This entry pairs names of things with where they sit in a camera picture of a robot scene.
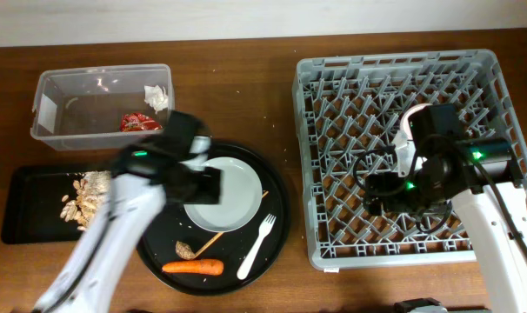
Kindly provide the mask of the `grey plate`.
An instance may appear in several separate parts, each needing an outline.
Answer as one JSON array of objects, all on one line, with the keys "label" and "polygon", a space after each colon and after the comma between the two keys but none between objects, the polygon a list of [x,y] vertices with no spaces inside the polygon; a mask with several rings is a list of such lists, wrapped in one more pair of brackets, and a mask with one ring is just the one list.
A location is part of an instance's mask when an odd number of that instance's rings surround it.
[{"label": "grey plate", "polygon": [[229,232],[243,227],[259,210],[263,186],[258,174],[246,162],[227,156],[204,163],[222,171],[218,204],[185,204],[190,220],[212,232]]}]

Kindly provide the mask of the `walnut shell piece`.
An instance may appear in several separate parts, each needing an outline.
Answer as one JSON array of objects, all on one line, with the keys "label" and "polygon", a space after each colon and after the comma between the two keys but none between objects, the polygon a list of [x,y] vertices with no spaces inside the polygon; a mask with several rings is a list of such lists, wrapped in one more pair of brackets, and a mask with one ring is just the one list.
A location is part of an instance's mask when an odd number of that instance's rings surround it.
[{"label": "walnut shell piece", "polygon": [[177,241],[175,251],[183,260],[192,260],[196,257],[196,254],[191,250],[191,247],[187,243]]}]

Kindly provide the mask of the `red snack wrapper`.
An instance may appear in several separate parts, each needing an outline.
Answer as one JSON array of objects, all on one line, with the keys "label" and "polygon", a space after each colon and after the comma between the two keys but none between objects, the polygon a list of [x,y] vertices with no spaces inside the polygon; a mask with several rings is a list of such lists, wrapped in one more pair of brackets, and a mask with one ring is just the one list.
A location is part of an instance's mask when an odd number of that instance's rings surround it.
[{"label": "red snack wrapper", "polygon": [[151,117],[142,113],[124,115],[120,123],[121,132],[161,130],[163,126]]}]

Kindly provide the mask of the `wooden chopstick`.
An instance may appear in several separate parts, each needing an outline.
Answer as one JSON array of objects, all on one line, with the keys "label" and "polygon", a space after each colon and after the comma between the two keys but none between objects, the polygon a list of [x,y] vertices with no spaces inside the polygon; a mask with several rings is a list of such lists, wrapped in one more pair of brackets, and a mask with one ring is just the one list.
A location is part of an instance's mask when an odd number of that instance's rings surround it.
[{"label": "wooden chopstick", "polygon": [[[267,195],[269,194],[269,191],[266,190],[263,195],[262,195],[262,198],[265,198]],[[202,248],[200,248],[195,254],[194,254],[194,259],[198,258],[199,256],[201,256],[202,253],[204,253],[215,241],[217,241],[222,235],[224,234],[224,232],[218,232],[216,233],[216,235],[214,235]]]}]

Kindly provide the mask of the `orange carrot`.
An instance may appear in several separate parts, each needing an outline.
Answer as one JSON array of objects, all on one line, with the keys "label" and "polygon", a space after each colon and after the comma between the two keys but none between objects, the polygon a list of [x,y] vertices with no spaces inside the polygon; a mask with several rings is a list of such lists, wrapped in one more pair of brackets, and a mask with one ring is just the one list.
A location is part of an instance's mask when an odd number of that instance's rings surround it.
[{"label": "orange carrot", "polygon": [[162,267],[162,271],[165,273],[171,273],[171,274],[187,273],[187,274],[220,276],[223,274],[224,265],[222,261],[217,260],[217,259],[176,261],[176,262],[166,263]]}]

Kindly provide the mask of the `white plastic fork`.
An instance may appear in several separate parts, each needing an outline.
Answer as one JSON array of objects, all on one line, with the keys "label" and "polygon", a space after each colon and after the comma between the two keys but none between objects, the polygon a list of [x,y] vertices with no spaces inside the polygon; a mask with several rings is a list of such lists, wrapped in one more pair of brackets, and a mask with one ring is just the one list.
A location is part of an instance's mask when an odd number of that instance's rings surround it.
[{"label": "white plastic fork", "polygon": [[260,226],[258,228],[257,239],[251,246],[248,254],[246,255],[245,259],[242,261],[241,265],[237,270],[237,278],[239,280],[244,280],[248,276],[250,269],[257,256],[257,252],[259,251],[264,239],[270,234],[276,219],[276,216],[269,214],[260,223]]}]

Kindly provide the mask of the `white tissue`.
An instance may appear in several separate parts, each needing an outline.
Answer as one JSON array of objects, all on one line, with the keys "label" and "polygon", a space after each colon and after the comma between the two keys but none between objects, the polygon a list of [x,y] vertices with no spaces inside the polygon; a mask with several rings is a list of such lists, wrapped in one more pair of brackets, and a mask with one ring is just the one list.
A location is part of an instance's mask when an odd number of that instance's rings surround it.
[{"label": "white tissue", "polygon": [[147,103],[157,114],[166,110],[169,105],[169,97],[165,88],[160,86],[144,86],[144,102]]}]

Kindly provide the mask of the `pink saucer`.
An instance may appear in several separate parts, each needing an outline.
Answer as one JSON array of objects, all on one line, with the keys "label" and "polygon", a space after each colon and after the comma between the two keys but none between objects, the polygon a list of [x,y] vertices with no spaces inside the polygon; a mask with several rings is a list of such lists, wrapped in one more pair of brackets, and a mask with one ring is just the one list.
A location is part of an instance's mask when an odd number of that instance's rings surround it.
[{"label": "pink saucer", "polygon": [[418,111],[423,110],[427,106],[430,106],[430,103],[416,104],[404,112],[401,118],[401,122],[400,122],[400,129],[409,140],[412,139],[412,134],[411,134],[411,129],[410,129],[410,117],[413,114],[417,113]]}]

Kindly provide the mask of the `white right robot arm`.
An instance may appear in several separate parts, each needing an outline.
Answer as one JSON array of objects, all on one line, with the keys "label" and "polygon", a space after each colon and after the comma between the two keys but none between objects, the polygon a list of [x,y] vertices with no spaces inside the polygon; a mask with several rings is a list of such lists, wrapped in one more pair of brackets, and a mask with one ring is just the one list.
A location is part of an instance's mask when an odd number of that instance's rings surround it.
[{"label": "white right robot arm", "polygon": [[527,312],[527,192],[503,139],[457,140],[429,135],[415,141],[410,168],[369,174],[359,184],[372,215],[455,213],[472,244],[495,312]]}]

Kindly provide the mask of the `grey dishwasher rack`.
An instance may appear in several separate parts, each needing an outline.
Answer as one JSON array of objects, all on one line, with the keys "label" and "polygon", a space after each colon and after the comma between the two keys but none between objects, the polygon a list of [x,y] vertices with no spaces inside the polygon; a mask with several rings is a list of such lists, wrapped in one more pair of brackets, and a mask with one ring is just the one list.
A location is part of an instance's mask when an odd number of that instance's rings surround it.
[{"label": "grey dishwasher rack", "polygon": [[424,234],[410,215],[373,216],[363,207],[365,177],[397,167],[382,150],[403,115],[421,103],[455,104],[471,138],[507,138],[527,193],[527,146],[490,50],[306,58],[297,64],[292,95],[308,256],[318,270],[474,260],[456,216],[426,217],[434,232]]}]

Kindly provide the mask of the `clear plastic waste bin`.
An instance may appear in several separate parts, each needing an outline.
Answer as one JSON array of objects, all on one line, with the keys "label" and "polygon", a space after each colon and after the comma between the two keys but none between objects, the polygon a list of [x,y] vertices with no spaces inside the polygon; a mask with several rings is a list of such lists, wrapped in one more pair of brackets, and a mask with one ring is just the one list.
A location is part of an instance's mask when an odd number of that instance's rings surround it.
[{"label": "clear plastic waste bin", "polygon": [[[157,114],[144,102],[144,86],[166,89],[169,105]],[[54,150],[120,149],[156,130],[121,132],[124,115],[142,113],[162,126],[174,110],[166,64],[47,70],[39,78],[30,135]]]}]

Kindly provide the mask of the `round black serving tray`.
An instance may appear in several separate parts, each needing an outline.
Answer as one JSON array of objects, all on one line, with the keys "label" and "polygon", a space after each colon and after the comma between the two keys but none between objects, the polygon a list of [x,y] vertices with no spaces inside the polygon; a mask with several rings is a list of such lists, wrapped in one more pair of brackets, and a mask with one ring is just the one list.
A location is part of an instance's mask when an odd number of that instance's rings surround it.
[{"label": "round black serving tray", "polygon": [[[207,243],[213,234],[202,230],[187,217],[182,206],[165,207],[144,232],[137,245],[138,255],[151,273],[162,283],[186,294],[216,296],[231,293],[255,282],[276,261],[286,242],[290,230],[290,195],[282,175],[255,150],[220,140],[212,144],[210,157],[235,157],[250,165],[261,179],[268,195],[255,217],[239,230],[233,230],[218,238],[203,254],[202,259],[217,259],[223,262],[223,274],[207,276],[188,273],[165,273],[162,267],[176,262],[176,241],[181,240],[194,248]],[[250,269],[249,275],[240,280],[237,270],[257,239],[260,223],[267,215],[276,217],[270,234],[263,244]]]}]

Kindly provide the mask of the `pile of white rice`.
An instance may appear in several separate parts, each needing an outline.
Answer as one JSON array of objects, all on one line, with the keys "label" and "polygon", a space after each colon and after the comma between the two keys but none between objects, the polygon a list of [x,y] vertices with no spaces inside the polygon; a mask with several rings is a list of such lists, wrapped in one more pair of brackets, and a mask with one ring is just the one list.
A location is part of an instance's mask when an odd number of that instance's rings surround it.
[{"label": "pile of white rice", "polygon": [[109,171],[90,171],[83,178],[83,200],[96,206],[103,203],[110,193],[111,175]]}]

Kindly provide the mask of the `peanut shell scraps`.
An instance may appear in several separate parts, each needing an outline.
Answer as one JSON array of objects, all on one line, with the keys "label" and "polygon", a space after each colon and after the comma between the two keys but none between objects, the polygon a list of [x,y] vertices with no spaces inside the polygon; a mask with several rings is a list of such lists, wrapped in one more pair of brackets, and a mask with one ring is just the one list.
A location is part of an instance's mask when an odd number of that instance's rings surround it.
[{"label": "peanut shell scraps", "polygon": [[73,188],[76,190],[77,197],[70,200],[69,195],[63,196],[64,207],[59,217],[65,222],[76,222],[78,230],[86,231],[101,207],[104,195],[99,194],[97,188],[85,178],[75,180]]}]

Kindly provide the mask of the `black rectangular tray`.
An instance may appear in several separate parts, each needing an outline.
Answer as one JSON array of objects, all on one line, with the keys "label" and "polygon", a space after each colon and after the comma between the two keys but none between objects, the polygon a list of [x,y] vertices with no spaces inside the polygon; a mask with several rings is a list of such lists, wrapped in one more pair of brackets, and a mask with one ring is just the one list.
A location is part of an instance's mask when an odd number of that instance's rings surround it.
[{"label": "black rectangular tray", "polygon": [[23,166],[12,175],[1,239],[5,244],[76,241],[74,221],[60,217],[65,195],[77,195],[72,183],[88,171],[108,170],[110,164],[69,163]]}]

